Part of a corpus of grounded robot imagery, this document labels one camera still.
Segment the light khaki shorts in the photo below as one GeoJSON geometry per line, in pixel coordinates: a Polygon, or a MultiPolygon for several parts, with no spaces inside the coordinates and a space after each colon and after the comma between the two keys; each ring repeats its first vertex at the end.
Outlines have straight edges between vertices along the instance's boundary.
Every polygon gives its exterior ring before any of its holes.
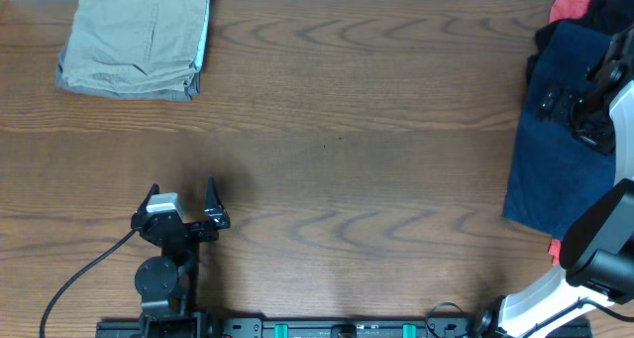
{"type": "Polygon", "coordinates": [[[199,92],[211,0],[78,0],[56,83],[114,98],[199,92]]]}

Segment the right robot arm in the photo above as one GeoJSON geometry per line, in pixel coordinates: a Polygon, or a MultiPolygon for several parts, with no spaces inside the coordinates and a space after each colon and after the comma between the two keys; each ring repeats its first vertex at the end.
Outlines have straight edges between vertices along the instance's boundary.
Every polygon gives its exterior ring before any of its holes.
{"type": "Polygon", "coordinates": [[[554,265],[499,298],[479,337],[572,336],[633,298],[633,32],[559,24],[529,81],[505,218],[560,243],[554,265]]]}

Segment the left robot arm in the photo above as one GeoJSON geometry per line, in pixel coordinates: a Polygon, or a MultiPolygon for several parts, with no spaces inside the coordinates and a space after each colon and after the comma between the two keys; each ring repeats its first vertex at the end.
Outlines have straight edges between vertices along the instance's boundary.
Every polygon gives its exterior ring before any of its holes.
{"type": "Polygon", "coordinates": [[[135,288],[147,320],[181,316],[195,298],[199,246],[219,239],[231,226],[230,216],[208,178],[204,221],[186,223],[185,211],[175,192],[162,193],[154,184],[131,218],[131,228],[142,239],[160,248],[160,254],[144,261],[135,273],[135,288]]]}

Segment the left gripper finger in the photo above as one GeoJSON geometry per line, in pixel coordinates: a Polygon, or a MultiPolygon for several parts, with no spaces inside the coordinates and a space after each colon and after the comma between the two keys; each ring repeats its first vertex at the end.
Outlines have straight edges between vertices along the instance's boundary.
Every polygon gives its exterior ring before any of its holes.
{"type": "Polygon", "coordinates": [[[156,183],[154,183],[151,186],[148,194],[146,195],[145,199],[142,201],[141,205],[139,206],[139,208],[138,208],[139,212],[146,212],[147,211],[147,205],[148,205],[150,199],[152,198],[152,196],[155,195],[155,194],[159,194],[159,186],[156,183]]]}
{"type": "Polygon", "coordinates": [[[213,176],[208,177],[204,212],[215,229],[229,229],[231,227],[230,216],[218,195],[213,176]]]}

